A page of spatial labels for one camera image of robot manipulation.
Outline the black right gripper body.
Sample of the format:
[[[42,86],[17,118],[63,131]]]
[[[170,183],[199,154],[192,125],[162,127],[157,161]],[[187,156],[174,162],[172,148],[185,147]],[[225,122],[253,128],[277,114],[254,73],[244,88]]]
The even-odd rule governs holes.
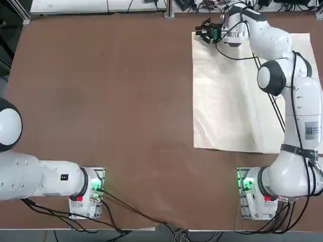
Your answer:
[[[219,43],[222,40],[222,30],[224,25],[219,23],[210,23],[210,41]]]

